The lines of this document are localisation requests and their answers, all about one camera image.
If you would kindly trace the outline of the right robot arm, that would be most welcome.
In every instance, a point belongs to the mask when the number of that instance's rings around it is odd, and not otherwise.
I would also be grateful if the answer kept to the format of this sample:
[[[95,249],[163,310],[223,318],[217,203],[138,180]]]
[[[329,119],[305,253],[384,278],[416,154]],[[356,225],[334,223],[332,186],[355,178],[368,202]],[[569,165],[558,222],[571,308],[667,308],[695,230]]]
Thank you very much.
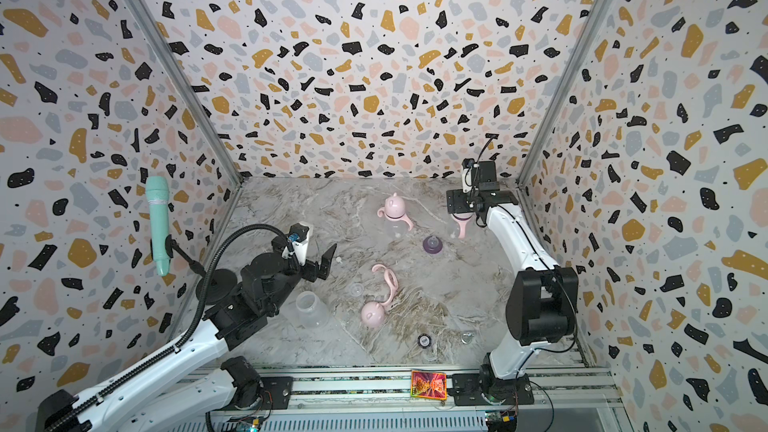
[[[490,230],[513,272],[504,310],[507,332],[486,355],[478,377],[484,400],[512,405],[528,384],[526,368],[533,360],[541,353],[568,352],[555,344],[578,336],[578,277],[541,245],[515,193],[501,188],[493,161],[463,160],[460,180],[460,188],[446,192],[448,213]]]

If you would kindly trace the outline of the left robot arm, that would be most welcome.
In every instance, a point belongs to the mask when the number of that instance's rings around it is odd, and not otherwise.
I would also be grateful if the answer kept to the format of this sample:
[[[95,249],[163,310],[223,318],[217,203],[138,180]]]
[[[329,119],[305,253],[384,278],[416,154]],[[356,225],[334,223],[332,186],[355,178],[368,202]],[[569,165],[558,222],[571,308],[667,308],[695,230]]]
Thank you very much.
[[[36,430],[164,431],[222,408],[273,408],[278,393],[242,356],[193,383],[177,384],[262,330],[300,282],[328,278],[336,249],[311,261],[307,245],[297,234],[277,237],[240,273],[206,273],[195,318],[180,337],[94,387],[50,395],[38,408]]]

